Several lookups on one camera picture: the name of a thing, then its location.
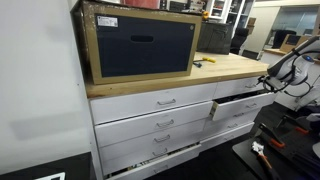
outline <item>floor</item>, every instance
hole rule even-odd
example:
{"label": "floor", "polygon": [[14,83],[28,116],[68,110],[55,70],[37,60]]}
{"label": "floor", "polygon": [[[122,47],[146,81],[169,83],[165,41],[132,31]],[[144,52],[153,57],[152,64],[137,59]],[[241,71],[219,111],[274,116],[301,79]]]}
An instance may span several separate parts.
{"label": "floor", "polygon": [[266,106],[256,117],[250,133],[204,151],[197,158],[150,177],[148,180],[254,180],[256,177],[233,154],[232,146],[254,136],[260,122],[268,127],[274,127],[285,113],[291,112],[277,103]]}

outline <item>office chair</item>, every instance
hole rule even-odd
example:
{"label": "office chair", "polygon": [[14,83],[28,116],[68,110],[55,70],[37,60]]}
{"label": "office chair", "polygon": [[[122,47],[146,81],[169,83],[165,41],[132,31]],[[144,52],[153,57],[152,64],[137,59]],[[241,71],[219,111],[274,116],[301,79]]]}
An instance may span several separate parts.
{"label": "office chair", "polygon": [[239,54],[240,47],[246,41],[249,35],[249,29],[237,28],[231,41],[230,52],[233,54]]}
{"label": "office chair", "polygon": [[272,49],[279,49],[282,45],[282,42],[286,38],[287,34],[296,35],[297,33],[295,31],[291,31],[291,30],[278,30],[278,31],[276,31],[276,34],[274,35],[273,46],[271,48]]}

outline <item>wooden frame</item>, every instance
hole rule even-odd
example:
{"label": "wooden frame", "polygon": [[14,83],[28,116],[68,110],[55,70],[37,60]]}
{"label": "wooden frame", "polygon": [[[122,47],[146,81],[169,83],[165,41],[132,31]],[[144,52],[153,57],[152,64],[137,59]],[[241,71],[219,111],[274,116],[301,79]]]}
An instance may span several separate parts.
{"label": "wooden frame", "polygon": [[[91,66],[91,72],[94,84],[108,84],[117,82],[128,82],[128,81],[138,81],[138,80],[148,80],[148,79],[158,79],[166,77],[177,77],[177,76],[189,76],[191,73],[192,63],[194,54],[197,48],[197,43],[200,34],[201,27],[201,16],[187,15],[172,13],[166,11],[154,11],[147,9],[138,9],[131,7],[121,7],[109,4],[101,4],[95,2],[83,2],[83,21],[85,26],[85,35],[87,39],[88,47],[88,57]],[[155,19],[164,20],[172,22],[182,22],[182,23],[194,23],[194,35],[191,46],[191,52],[189,55],[188,67],[186,71],[170,72],[170,73],[155,73],[155,74],[141,74],[141,75],[130,75],[130,76],[118,76],[118,77],[102,77],[101,67],[100,67],[100,57],[98,40],[95,25],[95,13],[100,14],[112,14],[118,16],[129,16],[144,19]]]}

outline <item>drawer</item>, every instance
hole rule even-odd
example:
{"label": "drawer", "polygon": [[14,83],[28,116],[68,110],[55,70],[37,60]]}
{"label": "drawer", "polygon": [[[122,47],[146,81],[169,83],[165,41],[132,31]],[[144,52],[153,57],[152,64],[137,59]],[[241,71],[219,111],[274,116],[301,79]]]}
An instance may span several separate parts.
{"label": "drawer", "polygon": [[231,131],[227,131],[227,132],[215,135],[215,136],[208,138],[208,139],[205,139],[203,141],[200,141],[201,151],[205,151],[205,150],[210,149],[212,147],[215,147],[219,144],[227,142],[231,139],[239,137],[243,134],[246,134],[246,133],[250,132],[253,125],[254,125],[254,122],[246,124],[242,127],[238,127],[238,128],[233,129]]}
{"label": "drawer", "polygon": [[276,94],[266,93],[225,103],[218,103],[215,101],[212,108],[212,120],[218,121],[254,109],[259,109],[263,106],[272,104],[275,98]]}
{"label": "drawer", "polygon": [[213,99],[261,90],[263,89],[262,84],[256,85],[258,78],[253,77],[219,82]]}
{"label": "drawer", "polygon": [[95,124],[211,101],[217,84],[202,84],[90,100]]}
{"label": "drawer", "polygon": [[209,116],[212,101],[96,126],[99,147],[161,131]]}
{"label": "drawer", "polygon": [[121,173],[110,180],[141,180],[170,169],[199,156],[201,145],[193,146],[170,156],[148,163],[133,170]]}
{"label": "drawer", "polygon": [[201,139],[211,137],[222,132],[230,131],[236,129],[245,124],[251,123],[256,118],[257,114],[260,112],[259,109],[255,109],[249,112],[241,113],[239,115],[234,115],[233,117],[222,119],[221,121],[212,121],[212,118],[206,119],[204,129],[201,134]]}
{"label": "drawer", "polygon": [[100,148],[103,172],[118,171],[200,141],[205,119]]}

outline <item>drawer handle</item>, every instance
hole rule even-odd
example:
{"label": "drawer handle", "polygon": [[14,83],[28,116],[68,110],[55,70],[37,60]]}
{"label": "drawer handle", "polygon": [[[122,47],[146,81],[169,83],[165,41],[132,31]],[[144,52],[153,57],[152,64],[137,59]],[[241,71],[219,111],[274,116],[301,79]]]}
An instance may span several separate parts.
{"label": "drawer handle", "polygon": [[240,117],[240,116],[243,116],[243,115],[244,115],[244,113],[240,113],[240,114],[234,115],[233,117]]}
{"label": "drawer handle", "polygon": [[167,169],[169,169],[169,166],[165,165],[165,166],[161,167],[160,170],[153,170],[153,171],[155,174],[158,174],[159,172],[165,171]]}
{"label": "drawer handle", "polygon": [[172,99],[171,101],[167,101],[167,102],[160,102],[160,101],[158,101],[157,103],[158,103],[159,105],[167,105],[167,104],[176,103],[176,100],[175,100],[175,99]]}
{"label": "drawer handle", "polygon": [[256,106],[257,106],[256,103],[253,103],[253,104],[251,104],[251,105],[246,105],[247,108],[254,108],[254,107],[256,107]]}
{"label": "drawer handle", "polygon": [[154,153],[154,152],[152,152],[152,154],[153,154],[154,156],[162,156],[162,155],[167,154],[167,152],[168,152],[168,149],[165,148],[164,151],[163,151],[162,153],[160,153],[160,154],[156,154],[156,153]]}
{"label": "drawer handle", "polygon": [[255,85],[255,84],[252,84],[252,85],[246,85],[245,87],[246,87],[246,88],[249,88],[249,89],[251,89],[251,88],[255,88],[255,87],[257,87],[257,85]]}
{"label": "drawer handle", "polygon": [[237,127],[237,126],[238,126],[238,124],[235,123],[234,125],[228,126],[228,128],[235,128],[235,127]]}
{"label": "drawer handle", "polygon": [[169,134],[164,138],[160,138],[160,139],[154,138],[154,141],[159,143],[159,142],[162,142],[162,141],[165,141],[165,140],[168,140],[168,139],[170,139],[170,135]]}
{"label": "drawer handle", "polygon": [[173,123],[174,123],[174,120],[171,119],[171,121],[169,121],[169,122],[157,123],[157,126],[158,126],[158,127],[167,127],[167,126],[170,126],[170,125],[173,124]]}
{"label": "drawer handle", "polygon": [[225,141],[228,141],[228,140],[233,139],[233,138],[234,138],[234,135],[231,135],[231,136],[229,136],[229,137],[227,137],[227,138],[224,138],[224,140],[225,140]]}

